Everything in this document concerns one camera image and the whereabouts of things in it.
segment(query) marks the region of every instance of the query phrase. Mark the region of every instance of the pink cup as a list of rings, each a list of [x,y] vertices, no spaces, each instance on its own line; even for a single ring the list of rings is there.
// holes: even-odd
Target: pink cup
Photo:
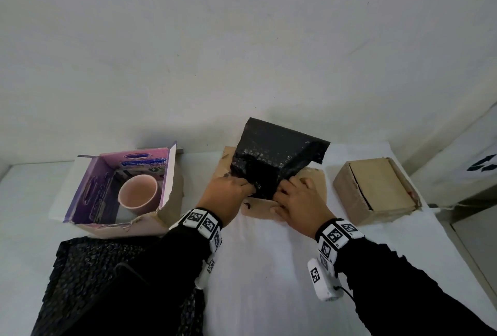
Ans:
[[[160,187],[153,176],[137,175],[123,184],[117,201],[137,216],[153,212],[160,202]]]

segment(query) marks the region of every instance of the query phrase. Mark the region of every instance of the cardboard box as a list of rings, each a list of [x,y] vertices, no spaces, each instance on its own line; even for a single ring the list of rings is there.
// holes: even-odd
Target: cardboard box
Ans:
[[[355,225],[393,221],[421,207],[419,195],[391,158],[346,162],[333,187]]]
[[[71,223],[99,238],[162,235],[179,219],[183,176],[176,164],[177,145],[100,156],[78,156],[57,195],[49,217]],[[159,207],[139,217],[117,201],[132,176],[148,174],[162,185]]]
[[[213,178],[220,176],[229,176],[230,165],[233,160],[233,154],[235,153],[236,147],[225,146],[223,155],[219,160],[219,163],[212,175]],[[305,167],[297,173],[298,178],[309,177],[316,184],[316,190],[318,191],[321,198],[326,202],[326,177],[323,170],[312,169],[310,167]],[[281,217],[277,214],[273,214],[269,211],[272,206],[277,206],[278,203],[272,200],[256,199],[254,197],[247,197],[242,202],[241,211],[242,214],[249,217],[261,218],[264,220],[276,220],[282,221]]]

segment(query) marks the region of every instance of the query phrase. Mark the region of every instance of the box flap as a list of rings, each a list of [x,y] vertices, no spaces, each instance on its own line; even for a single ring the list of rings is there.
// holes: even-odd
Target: box flap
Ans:
[[[70,218],[71,215],[67,214],[68,209],[72,208],[72,200],[78,192],[79,185],[83,182],[84,174],[92,158],[92,156],[76,157],[50,208],[50,212],[48,213],[49,218],[62,222],[66,222]]]
[[[176,164],[176,148],[177,143],[175,142],[173,146],[169,149],[169,157],[166,162],[164,182],[162,184],[162,195],[160,196],[159,209],[164,208],[164,205],[169,200],[169,196],[172,191],[172,183],[174,180],[174,165]]]
[[[349,162],[355,180],[373,211],[415,209],[416,205],[386,158]]]

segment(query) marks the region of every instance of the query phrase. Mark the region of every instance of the black bubble mailer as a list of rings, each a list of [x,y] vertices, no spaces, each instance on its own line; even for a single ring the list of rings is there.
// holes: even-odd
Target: black bubble mailer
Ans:
[[[323,163],[329,145],[329,141],[249,118],[233,155],[231,174],[255,186],[252,197],[272,199],[283,179],[311,161]]]

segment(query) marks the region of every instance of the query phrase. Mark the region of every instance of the left hand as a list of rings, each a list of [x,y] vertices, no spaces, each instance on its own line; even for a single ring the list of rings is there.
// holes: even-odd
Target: left hand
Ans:
[[[246,179],[235,176],[219,177],[210,181],[197,204],[213,212],[226,227],[238,214],[243,199],[255,193],[255,187]]]

